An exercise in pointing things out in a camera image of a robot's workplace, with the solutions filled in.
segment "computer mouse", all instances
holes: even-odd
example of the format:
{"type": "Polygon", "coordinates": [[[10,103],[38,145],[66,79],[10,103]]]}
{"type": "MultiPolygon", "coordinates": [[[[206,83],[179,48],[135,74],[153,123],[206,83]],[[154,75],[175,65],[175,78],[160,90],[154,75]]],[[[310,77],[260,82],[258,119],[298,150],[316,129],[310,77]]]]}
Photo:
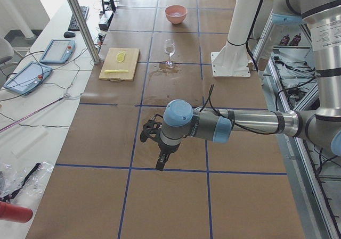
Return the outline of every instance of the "computer mouse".
{"type": "Polygon", "coordinates": [[[64,38],[73,38],[75,37],[75,33],[73,31],[66,31],[64,32],[64,38]]]}

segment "office chair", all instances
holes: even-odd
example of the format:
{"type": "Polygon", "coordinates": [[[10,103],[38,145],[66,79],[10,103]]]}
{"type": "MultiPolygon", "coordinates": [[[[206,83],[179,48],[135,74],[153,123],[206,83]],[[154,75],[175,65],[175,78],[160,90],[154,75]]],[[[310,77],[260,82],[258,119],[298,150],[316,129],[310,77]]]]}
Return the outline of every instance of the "office chair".
{"type": "Polygon", "coordinates": [[[23,58],[23,56],[16,51],[6,39],[0,37],[0,69],[3,70],[10,66],[18,65],[17,62],[6,63],[13,59],[14,54],[23,58]]]}

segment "wooden cutting board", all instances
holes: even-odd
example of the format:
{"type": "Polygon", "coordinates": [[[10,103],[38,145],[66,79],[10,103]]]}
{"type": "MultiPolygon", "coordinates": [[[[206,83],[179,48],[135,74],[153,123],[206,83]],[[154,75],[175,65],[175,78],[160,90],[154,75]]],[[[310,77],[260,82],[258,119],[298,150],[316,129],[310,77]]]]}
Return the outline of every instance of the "wooden cutting board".
{"type": "Polygon", "coordinates": [[[133,81],[140,50],[138,48],[110,48],[105,58],[99,79],[133,81]],[[123,62],[116,60],[119,51],[125,52],[123,62]],[[104,73],[105,70],[128,70],[129,72],[104,73]]]}

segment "bowl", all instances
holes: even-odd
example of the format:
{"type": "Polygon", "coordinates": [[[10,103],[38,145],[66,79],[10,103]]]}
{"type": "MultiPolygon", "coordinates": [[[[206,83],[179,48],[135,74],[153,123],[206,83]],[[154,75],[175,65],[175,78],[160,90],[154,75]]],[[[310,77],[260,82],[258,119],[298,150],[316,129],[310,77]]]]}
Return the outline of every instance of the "bowl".
{"type": "Polygon", "coordinates": [[[184,6],[173,5],[166,8],[165,13],[168,21],[170,21],[172,24],[179,24],[185,20],[187,9],[184,6]]]}

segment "red cylinder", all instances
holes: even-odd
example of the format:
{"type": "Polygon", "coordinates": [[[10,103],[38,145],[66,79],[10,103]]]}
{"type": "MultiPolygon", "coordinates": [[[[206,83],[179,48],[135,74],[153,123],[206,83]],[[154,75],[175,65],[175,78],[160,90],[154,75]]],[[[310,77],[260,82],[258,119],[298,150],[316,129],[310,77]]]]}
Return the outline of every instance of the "red cylinder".
{"type": "Polygon", "coordinates": [[[0,202],[0,219],[26,223],[33,216],[31,209],[21,207],[14,204],[0,202]]]}

